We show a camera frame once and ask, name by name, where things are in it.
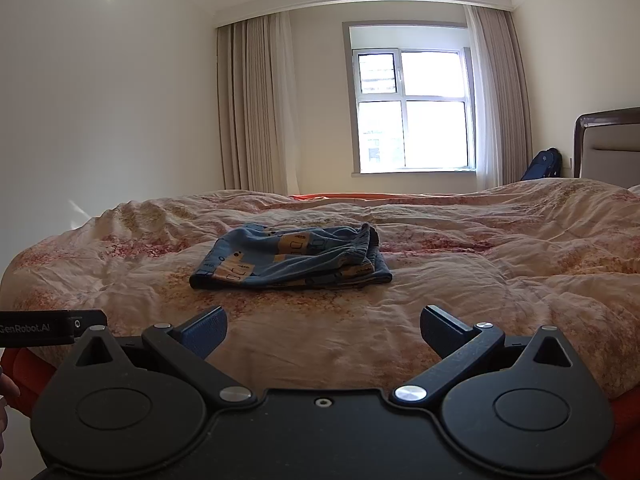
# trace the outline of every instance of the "floral comforter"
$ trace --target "floral comforter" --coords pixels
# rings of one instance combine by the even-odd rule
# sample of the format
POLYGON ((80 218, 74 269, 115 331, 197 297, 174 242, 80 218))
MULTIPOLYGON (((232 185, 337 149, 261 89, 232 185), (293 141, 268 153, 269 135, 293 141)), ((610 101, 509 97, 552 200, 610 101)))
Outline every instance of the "floral comforter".
MULTIPOLYGON (((16 256, 0 308, 100 308, 117 335, 180 324, 212 304, 229 318, 209 361, 260 391, 402 383, 437 362, 421 309, 530 335, 558 325, 609 397, 640 383, 640 198, 589 180, 545 179, 458 196, 378 200, 222 191, 130 202, 16 256), (193 290, 217 237, 376 226, 394 274, 350 290, 193 290)), ((67 348, 34 349, 54 365, 67 348)))

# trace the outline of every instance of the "beige curtain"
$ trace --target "beige curtain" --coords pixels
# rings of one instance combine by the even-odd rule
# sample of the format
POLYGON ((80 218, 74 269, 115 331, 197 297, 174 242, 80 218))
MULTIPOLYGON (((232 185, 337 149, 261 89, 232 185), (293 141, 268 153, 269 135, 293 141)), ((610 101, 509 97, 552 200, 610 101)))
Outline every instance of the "beige curtain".
POLYGON ((225 189, 298 192, 288 13, 218 29, 218 112, 225 189))
POLYGON ((522 56, 505 10, 465 6, 476 87, 478 189, 517 182, 531 160, 522 56))

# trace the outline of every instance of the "headboard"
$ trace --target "headboard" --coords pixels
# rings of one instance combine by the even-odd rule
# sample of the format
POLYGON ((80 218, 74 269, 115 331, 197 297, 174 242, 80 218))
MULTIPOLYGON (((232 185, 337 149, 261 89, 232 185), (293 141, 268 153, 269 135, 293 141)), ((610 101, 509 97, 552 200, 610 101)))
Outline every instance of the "headboard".
POLYGON ((640 184, 640 107, 587 114, 574 134, 574 177, 640 184))

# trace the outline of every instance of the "human hand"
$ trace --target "human hand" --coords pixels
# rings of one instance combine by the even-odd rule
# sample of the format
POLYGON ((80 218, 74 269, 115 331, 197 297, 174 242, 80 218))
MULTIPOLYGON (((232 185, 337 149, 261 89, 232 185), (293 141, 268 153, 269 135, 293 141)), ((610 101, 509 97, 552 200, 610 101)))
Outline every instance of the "human hand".
MULTIPOLYGON (((19 396, 20 389, 15 383, 6 375, 2 373, 0 368, 0 395, 5 396, 19 396)), ((2 434, 6 430, 7 414, 6 414, 6 399, 2 397, 0 399, 0 453, 4 450, 4 440, 2 440, 2 434)), ((0 467, 2 467, 2 457, 0 457, 0 467)))

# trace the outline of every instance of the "screw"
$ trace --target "screw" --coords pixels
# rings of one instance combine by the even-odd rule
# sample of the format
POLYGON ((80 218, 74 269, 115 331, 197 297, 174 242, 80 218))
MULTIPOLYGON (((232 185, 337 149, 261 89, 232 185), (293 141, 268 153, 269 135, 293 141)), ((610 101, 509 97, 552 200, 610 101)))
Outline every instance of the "screw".
POLYGON ((226 402, 242 402, 252 395, 251 390, 244 386, 227 386, 220 390, 220 399, 226 400, 226 402))
POLYGON ((394 395, 398 399, 404 400, 404 402, 418 402, 427 396, 427 390, 414 384, 405 384, 404 386, 396 388, 394 395))
POLYGON ((316 399, 316 406, 318 408, 328 408, 333 404, 331 399, 316 399))

